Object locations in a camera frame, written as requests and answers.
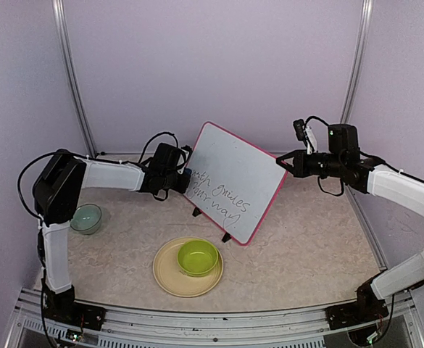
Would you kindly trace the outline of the pink framed whiteboard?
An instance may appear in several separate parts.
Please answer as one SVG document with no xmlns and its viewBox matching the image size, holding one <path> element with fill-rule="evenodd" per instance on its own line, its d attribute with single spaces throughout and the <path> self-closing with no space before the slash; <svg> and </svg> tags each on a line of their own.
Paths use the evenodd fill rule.
<svg viewBox="0 0 424 348">
<path fill-rule="evenodd" d="M 211 122 L 203 124 L 186 167 L 191 182 L 184 196 L 242 246 L 287 176 L 274 155 Z"/>
</svg>

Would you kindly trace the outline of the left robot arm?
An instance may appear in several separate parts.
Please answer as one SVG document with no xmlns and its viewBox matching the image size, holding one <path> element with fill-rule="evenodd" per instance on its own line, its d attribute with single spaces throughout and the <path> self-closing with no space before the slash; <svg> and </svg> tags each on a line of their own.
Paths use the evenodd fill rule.
<svg viewBox="0 0 424 348">
<path fill-rule="evenodd" d="M 43 288 L 53 311 L 65 322 L 76 321 L 81 307 L 74 301 L 70 280 L 67 235 L 78 208 L 80 193 L 86 188 L 122 189 L 151 194 L 163 202 L 175 191 L 186 192 L 191 172 L 185 168 L 193 150 L 161 143 L 144 161 L 93 159 L 60 149 L 33 184 L 34 207 L 39 219 L 38 255 L 43 268 Z"/>
</svg>

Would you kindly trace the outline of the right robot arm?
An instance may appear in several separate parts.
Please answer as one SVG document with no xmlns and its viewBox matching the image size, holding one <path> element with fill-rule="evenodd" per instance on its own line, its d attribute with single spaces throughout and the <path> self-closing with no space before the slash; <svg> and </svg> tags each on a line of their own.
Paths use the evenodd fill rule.
<svg viewBox="0 0 424 348">
<path fill-rule="evenodd" d="M 293 123 L 297 139 L 304 149 L 277 157 L 277 164 L 295 178 L 315 176 L 318 181 L 337 178 L 342 188 L 379 197 L 402 207 L 403 213 L 388 223 L 413 232 L 416 226 L 406 223 L 407 215 L 424 219 L 424 180 L 396 169 L 384 159 L 363 152 L 353 125 L 327 125 L 328 151 L 319 152 L 309 120 Z M 357 289 L 357 300 L 350 307 L 351 316 L 365 322 L 378 311 L 384 300 L 401 292 L 424 285 L 424 246 L 416 254 L 389 268 Z"/>
</svg>

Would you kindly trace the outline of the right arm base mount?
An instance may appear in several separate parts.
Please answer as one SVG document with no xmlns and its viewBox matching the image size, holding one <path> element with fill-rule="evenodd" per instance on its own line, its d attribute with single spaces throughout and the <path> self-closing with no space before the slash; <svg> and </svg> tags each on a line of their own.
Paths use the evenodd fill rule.
<svg viewBox="0 0 424 348">
<path fill-rule="evenodd" d="M 348 328 L 378 320 L 389 315 L 384 303 L 373 306 L 361 306 L 357 302 L 329 306 L 325 310 L 330 330 Z"/>
</svg>

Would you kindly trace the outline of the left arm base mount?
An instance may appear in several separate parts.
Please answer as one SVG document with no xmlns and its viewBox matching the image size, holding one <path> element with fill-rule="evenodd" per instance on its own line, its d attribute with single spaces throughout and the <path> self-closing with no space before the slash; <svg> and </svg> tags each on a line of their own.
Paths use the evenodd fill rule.
<svg viewBox="0 0 424 348">
<path fill-rule="evenodd" d="M 46 319 L 51 319 L 58 323 L 100 331 L 104 323 L 106 310 L 100 306 L 73 302 L 61 309 L 57 309 L 51 304 L 46 304 L 43 313 Z"/>
</svg>

